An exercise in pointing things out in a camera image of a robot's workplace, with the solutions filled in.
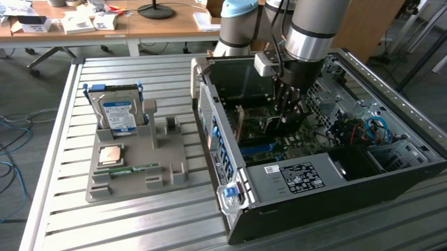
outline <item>white label sticker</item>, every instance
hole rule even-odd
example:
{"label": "white label sticker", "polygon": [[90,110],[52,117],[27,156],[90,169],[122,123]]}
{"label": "white label sticker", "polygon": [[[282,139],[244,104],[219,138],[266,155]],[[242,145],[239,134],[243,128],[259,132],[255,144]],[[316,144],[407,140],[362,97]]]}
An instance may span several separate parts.
{"label": "white label sticker", "polygon": [[107,38],[124,38],[126,37],[126,35],[104,35],[104,37],[107,37]]}
{"label": "white label sticker", "polygon": [[108,102],[103,104],[107,120],[115,132],[128,132],[135,130],[136,122],[134,114],[130,113],[132,104],[130,101]]}
{"label": "white label sticker", "polygon": [[275,166],[266,166],[264,169],[266,169],[266,173],[267,174],[279,172],[279,166],[278,165],[275,165]]}

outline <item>white box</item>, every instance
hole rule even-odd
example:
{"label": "white box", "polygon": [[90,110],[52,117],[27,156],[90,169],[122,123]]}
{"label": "white box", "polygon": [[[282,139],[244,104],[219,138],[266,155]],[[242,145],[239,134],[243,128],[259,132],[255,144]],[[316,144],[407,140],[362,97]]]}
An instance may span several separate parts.
{"label": "white box", "polygon": [[116,28],[118,15],[106,14],[96,16],[94,19],[94,26],[99,30],[115,30]]}
{"label": "white box", "polygon": [[95,26],[88,17],[65,17],[61,20],[65,34],[95,31]]}
{"label": "white box", "polygon": [[23,32],[36,33],[48,32],[51,27],[51,19],[44,16],[17,16]]}

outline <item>robotic arm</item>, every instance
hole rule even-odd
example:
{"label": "robotic arm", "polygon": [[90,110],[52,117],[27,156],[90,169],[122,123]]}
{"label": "robotic arm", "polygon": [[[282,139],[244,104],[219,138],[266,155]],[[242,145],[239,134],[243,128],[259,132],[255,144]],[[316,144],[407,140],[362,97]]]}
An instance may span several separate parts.
{"label": "robotic arm", "polygon": [[[283,123],[300,123],[308,115],[304,96],[322,70],[348,4],[350,0],[267,0],[264,7],[258,0],[223,3],[214,56],[248,55],[252,39],[274,44],[275,51],[256,54],[255,68],[262,76],[274,76],[275,109]],[[279,49],[280,40],[286,51]]]}

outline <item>black lamp base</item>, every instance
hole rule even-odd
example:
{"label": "black lamp base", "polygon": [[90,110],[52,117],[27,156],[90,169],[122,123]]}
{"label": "black lamp base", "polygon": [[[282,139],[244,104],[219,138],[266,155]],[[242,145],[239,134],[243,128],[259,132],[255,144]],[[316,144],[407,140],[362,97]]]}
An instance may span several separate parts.
{"label": "black lamp base", "polygon": [[155,9],[152,4],[147,4],[139,8],[139,14],[150,19],[166,19],[175,14],[175,11],[168,6],[158,4]]}

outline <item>aluminum profile table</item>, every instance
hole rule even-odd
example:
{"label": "aluminum profile table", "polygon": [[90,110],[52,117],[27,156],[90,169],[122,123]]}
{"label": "aluminum profile table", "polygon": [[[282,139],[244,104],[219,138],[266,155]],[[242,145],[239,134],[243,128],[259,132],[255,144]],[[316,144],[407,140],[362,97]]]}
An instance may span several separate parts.
{"label": "aluminum profile table", "polygon": [[20,250],[435,250],[446,245],[447,172],[391,202],[236,246],[227,245],[208,174],[175,192],[86,201],[96,117],[84,83],[140,80],[144,98],[158,100],[156,118],[176,116],[182,123],[190,172],[207,173],[190,98],[195,56],[204,54],[75,59]]}

